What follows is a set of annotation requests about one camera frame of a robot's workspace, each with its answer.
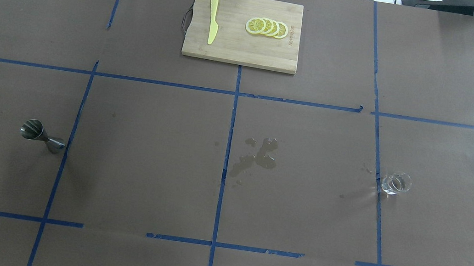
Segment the bamboo cutting board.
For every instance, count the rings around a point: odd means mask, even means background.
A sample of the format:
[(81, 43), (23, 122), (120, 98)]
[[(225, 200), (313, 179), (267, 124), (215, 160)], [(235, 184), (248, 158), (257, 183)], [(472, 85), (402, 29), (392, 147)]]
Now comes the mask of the bamboo cutting board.
[[(195, 0), (193, 16), (186, 29), (183, 55), (212, 61), (235, 63), (284, 74), (295, 74), (298, 66), (304, 7), (276, 0), (220, 0), (218, 33), (207, 44), (210, 0)], [(288, 26), (288, 35), (277, 40), (246, 31), (247, 20), (268, 17)]]

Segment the clear glass cup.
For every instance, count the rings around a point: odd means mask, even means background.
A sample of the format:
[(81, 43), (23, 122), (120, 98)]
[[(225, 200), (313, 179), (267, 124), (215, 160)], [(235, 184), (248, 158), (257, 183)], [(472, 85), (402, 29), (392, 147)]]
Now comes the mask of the clear glass cup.
[(406, 193), (412, 188), (412, 179), (407, 173), (393, 172), (381, 181), (381, 189), (388, 195)]

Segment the front lemon slice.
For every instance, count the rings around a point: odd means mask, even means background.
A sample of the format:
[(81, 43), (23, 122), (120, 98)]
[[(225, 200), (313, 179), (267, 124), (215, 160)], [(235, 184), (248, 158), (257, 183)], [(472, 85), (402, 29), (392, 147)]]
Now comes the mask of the front lemon slice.
[(266, 27), (266, 21), (261, 17), (253, 17), (247, 20), (245, 30), (250, 34), (262, 34)]

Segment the rear lemon slice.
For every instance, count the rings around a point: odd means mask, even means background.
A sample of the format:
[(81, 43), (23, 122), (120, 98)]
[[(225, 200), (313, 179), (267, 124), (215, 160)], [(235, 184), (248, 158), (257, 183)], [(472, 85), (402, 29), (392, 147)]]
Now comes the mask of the rear lemon slice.
[(277, 39), (277, 40), (281, 40), (281, 39), (285, 38), (288, 35), (289, 28), (285, 23), (282, 23), (282, 22), (276, 22), (276, 24), (277, 24), (277, 27), (278, 27), (278, 31), (272, 37)]

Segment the black box with label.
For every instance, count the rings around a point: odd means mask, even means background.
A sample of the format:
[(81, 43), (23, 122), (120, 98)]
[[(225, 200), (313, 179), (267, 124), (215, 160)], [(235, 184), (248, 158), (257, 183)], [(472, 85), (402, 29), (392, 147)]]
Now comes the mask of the black box with label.
[(410, 6), (450, 12), (463, 15), (474, 15), (474, 0), (401, 0), (402, 6)]

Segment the steel double jigger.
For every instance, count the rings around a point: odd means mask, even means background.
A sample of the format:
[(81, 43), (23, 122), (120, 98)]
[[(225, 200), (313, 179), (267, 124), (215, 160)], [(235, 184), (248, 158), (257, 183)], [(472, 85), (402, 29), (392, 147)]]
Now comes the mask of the steel double jigger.
[(60, 153), (66, 148), (66, 143), (64, 140), (49, 136), (43, 123), (37, 119), (25, 121), (25, 123), (21, 126), (20, 134), (27, 140), (44, 142), (48, 151), (54, 154)]

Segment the yellow plastic knife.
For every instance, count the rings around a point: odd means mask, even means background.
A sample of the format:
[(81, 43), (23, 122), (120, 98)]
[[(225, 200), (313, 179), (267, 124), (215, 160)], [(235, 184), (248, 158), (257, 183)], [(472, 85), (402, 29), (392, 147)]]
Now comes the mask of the yellow plastic knife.
[(218, 33), (218, 23), (217, 23), (217, 11), (219, 8), (219, 1), (220, 0), (210, 0), (210, 24), (209, 24), (209, 33), (207, 37), (207, 44), (212, 45), (215, 40), (215, 37)]

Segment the lemon slice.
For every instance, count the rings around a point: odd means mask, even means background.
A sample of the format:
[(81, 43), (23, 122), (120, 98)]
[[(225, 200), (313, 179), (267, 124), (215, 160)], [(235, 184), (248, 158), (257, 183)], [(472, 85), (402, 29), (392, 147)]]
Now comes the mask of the lemon slice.
[(247, 20), (245, 30), (250, 34), (262, 34), (266, 27), (266, 21), (261, 17), (253, 17)]
[(279, 22), (276, 22), (275, 20), (272, 20), (271, 23), (272, 23), (272, 29), (271, 29), (270, 32), (268, 32), (266, 34), (266, 36), (268, 36), (268, 37), (274, 37), (275, 35), (278, 35), (278, 33), (280, 31), (280, 23)]
[(272, 37), (277, 39), (277, 40), (281, 40), (281, 39), (285, 38), (288, 35), (289, 28), (285, 23), (282, 23), (282, 22), (276, 22), (276, 24), (277, 24), (277, 27), (278, 27), (278, 31)]
[(273, 25), (274, 25), (274, 20), (271, 20), (269, 19), (268, 17), (264, 17), (262, 18), (262, 20), (264, 20), (265, 22), (265, 26), (264, 28), (262, 29), (262, 31), (260, 32), (261, 35), (268, 35), (268, 34), (271, 34), (273, 32), (273, 29), (275, 28)]

